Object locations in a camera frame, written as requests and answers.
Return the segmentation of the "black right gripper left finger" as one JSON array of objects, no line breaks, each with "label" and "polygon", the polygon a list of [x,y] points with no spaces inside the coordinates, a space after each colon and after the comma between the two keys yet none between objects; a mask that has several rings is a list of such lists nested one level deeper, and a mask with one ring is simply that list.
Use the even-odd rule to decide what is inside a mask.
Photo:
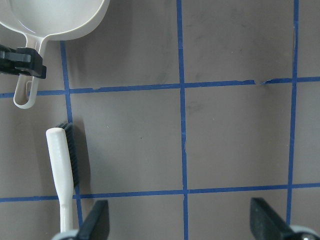
[{"label": "black right gripper left finger", "polygon": [[76,240],[107,240],[110,234],[108,200],[95,202],[90,213],[80,227]]}]

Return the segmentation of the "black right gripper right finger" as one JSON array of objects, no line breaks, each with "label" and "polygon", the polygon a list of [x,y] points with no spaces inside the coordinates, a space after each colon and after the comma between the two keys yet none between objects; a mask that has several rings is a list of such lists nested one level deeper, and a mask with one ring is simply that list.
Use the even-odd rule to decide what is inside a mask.
[{"label": "black right gripper right finger", "polygon": [[262,198],[250,200],[250,231],[255,240],[299,240],[300,234]]}]

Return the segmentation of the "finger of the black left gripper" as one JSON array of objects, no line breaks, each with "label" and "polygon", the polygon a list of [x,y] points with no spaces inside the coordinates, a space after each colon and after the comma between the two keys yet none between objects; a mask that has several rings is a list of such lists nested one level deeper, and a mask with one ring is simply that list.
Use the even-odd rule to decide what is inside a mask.
[{"label": "finger of the black left gripper", "polygon": [[1,45],[0,73],[45,79],[47,77],[47,67],[43,65],[43,58],[33,48],[18,47],[13,49]]}]

